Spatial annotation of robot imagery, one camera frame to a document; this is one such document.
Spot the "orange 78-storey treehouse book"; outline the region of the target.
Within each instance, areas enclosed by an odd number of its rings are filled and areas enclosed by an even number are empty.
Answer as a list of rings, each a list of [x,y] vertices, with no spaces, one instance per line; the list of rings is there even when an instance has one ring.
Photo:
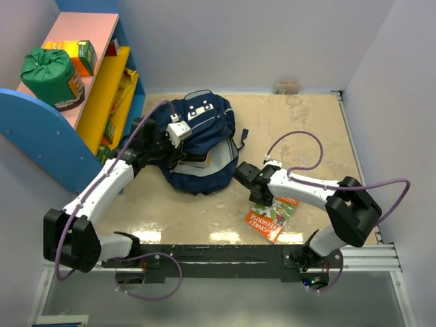
[[[266,240],[276,243],[299,203],[295,199],[278,197],[270,206],[255,204],[244,222]]]

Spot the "navy blue school backpack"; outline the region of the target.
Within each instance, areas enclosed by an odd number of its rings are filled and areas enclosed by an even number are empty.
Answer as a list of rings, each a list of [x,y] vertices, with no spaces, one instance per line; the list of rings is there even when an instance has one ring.
[[[158,166],[173,188],[193,195],[208,195],[227,187],[238,165],[239,151],[233,140],[236,119],[230,102],[208,89],[187,94],[182,99],[173,99],[174,109],[162,104],[151,114],[160,129],[166,129],[175,112],[179,119],[191,128],[191,135],[183,140],[186,154],[209,153],[211,164],[197,168],[180,161],[173,169]]]

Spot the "169-storey treehouse book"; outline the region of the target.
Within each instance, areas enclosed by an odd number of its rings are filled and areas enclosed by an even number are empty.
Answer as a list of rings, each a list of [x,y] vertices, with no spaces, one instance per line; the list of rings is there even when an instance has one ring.
[[[186,154],[183,162],[193,167],[207,168],[211,164],[211,156],[209,153],[201,155]]]

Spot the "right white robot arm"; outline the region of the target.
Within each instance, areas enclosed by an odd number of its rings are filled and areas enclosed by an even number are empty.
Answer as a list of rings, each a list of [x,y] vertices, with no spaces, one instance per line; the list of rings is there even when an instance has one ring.
[[[292,198],[325,211],[330,225],[316,230],[293,260],[306,267],[320,267],[328,256],[345,245],[361,247],[382,215],[382,209],[357,179],[323,181],[296,175],[282,163],[269,160],[263,168],[242,162],[234,178],[250,191],[249,200],[271,206],[275,198]]]

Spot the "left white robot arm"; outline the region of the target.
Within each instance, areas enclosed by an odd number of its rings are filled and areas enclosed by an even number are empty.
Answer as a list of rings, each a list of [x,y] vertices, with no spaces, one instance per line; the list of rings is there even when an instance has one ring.
[[[118,259],[126,267],[141,259],[138,239],[128,233],[100,236],[95,227],[123,188],[147,165],[162,160],[172,165],[183,158],[183,140],[191,129],[173,121],[159,130],[152,119],[140,119],[111,152],[102,170],[73,201],[61,210],[50,209],[43,218],[43,256],[55,267],[89,272],[96,263]]]

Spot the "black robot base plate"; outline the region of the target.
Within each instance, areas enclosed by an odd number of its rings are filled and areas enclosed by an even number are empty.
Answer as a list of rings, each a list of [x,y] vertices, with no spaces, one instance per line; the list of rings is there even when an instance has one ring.
[[[278,279],[299,282],[343,268],[338,250],[324,259],[304,259],[302,245],[146,245],[137,254],[147,258],[129,262],[107,260],[104,268],[118,273],[143,273],[146,283],[163,283],[167,278]]]

